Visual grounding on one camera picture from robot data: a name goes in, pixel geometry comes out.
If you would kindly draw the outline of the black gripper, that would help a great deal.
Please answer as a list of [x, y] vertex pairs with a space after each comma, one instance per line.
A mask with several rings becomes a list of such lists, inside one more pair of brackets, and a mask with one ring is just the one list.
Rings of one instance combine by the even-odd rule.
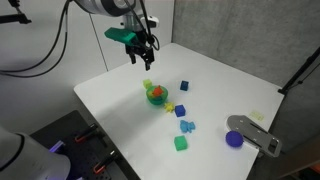
[[150, 70], [151, 64], [154, 62], [154, 52], [152, 47], [148, 47], [145, 43], [139, 40], [129, 41], [125, 44], [126, 53], [131, 59], [131, 63], [136, 63], [135, 55], [142, 57], [145, 62], [145, 69]]

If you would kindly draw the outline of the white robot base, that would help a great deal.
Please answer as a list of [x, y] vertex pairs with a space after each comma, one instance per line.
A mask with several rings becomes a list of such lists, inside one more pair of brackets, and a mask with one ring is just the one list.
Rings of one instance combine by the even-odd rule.
[[0, 127], [0, 180], [66, 180], [70, 170], [67, 156]]

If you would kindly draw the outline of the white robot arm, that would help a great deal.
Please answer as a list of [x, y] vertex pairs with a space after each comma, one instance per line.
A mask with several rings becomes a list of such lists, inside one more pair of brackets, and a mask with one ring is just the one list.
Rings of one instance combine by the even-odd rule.
[[89, 14], [109, 17], [123, 17], [123, 28], [111, 27], [104, 35], [125, 45], [125, 51], [136, 63], [140, 56], [149, 70], [155, 61], [154, 51], [160, 50], [158, 38], [152, 33], [152, 28], [159, 26], [159, 19], [147, 14], [144, 0], [74, 0], [75, 3]]

